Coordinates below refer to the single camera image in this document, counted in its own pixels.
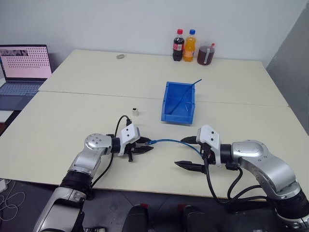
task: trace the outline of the blue cable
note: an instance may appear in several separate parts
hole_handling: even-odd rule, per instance
[[[182,102],[183,97],[185,96],[185,94],[189,91],[189,89],[192,88],[193,85],[195,85],[197,82],[200,82],[202,79],[199,79],[198,81],[195,81],[193,84],[189,85],[189,87],[187,88],[187,90],[184,92],[184,94],[182,95],[182,98],[180,98],[180,101],[177,103],[177,105],[175,105],[175,107],[171,110],[171,112],[169,113],[169,115],[171,115],[174,110],[179,106],[179,104]]]
[[[179,140],[175,140],[175,139],[158,139],[158,140],[151,140],[151,141],[146,142],[145,144],[146,144],[146,145],[152,145],[152,144],[156,144],[156,143],[158,143],[158,142],[175,142],[175,143],[180,143],[180,144],[183,144],[183,145],[186,145],[186,146],[192,148],[192,149],[195,150],[200,156],[202,156],[202,155],[200,154],[200,152],[199,152],[195,147],[191,146],[190,144],[187,144],[187,143],[185,143],[185,142],[182,142],[182,141],[179,141]]]

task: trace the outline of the gray floor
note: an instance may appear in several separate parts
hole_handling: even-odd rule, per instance
[[[17,182],[11,195],[23,191],[25,202],[20,206],[15,219],[4,221],[0,232],[30,232],[36,219],[52,194],[51,189],[42,186]],[[19,202],[18,196],[10,203]],[[95,198],[84,204],[84,226],[103,226],[109,232],[120,232],[130,208],[136,204],[149,205],[150,231],[181,232],[178,204],[199,206],[221,232],[276,232],[280,229],[269,209],[247,211],[245,213],[228,214],[211,198],[190,197],[181,195],[156,194],[145,192],[126,192],[96,190]],[[11,209],[4,211],[4,217],[14,213]]]

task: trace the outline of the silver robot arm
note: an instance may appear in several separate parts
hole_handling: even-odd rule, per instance
[[[97,133],[89,135],[84,141],[84,149],[76,156],[62,183],[53,192],[33,231],[83,232],[82,208],[101,157],[111,152],[123,155],[126,145],[139,138],[139,129],[133,124],[121,130],[119,138]]]
[[[251,172],[275,208],[284,227],[295,230],[309,228],[309,202],[291,167],[272,155],[255,140],[221,144],[219,134],[205,125],[198,130],[196,142],[211,149],[209,164],[236,164]]]

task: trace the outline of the laptop keyboard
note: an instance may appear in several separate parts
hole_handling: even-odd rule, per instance
[[[20,85],[6,83],[0,88],[0,95],[34,96],[40,85]]]

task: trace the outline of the white cable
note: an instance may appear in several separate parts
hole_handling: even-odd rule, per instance
[[[5,183],[6,183],[7,185],[8,185],[8,184],[10,183],[10,181],[11,181],[11,180],[1,179],[1,178],[0,178],[0,180],[4,180],[4,181],[5,181]]]
[[[26,195],[25,195],[24,192],[17,192],[17,193],[15,193],[15,194],[13,194],[12,196],[10,196],[12,190],[13,190],[14,187],[15,187],[15,183],[16,183],[16,181],[13,182],[12,188],[11,188],[11,190],[9,191],[9,193],[8,193],[8,195],[7,195],[6,197],[3,196],[3,195],[0,195],[0,212],[3,211],[3,210],[6,209],[6,208],[9,208],[9,209],[16,209],[16,212],[15,212],[14,216],[11,217],[11,218],[9,218],[9,219],[4,219],[3,217],[0,216],[0,220],[2,220],[2,221],[10,221],[10,220],[13,220],[13,219],[16,217],[17,213],[18,213],[18,207],[21,206],[21,204],[24,203],[24,201],[25,201]],[[9,199],[11,199],[12,197],[16,196],[17,194],[22,194],[22,195],[24,196],[24,197],[23,197],[23,200],[21,201],[21,203],[19,203],[19,204],[7,204],[7,201],[8,201]]]

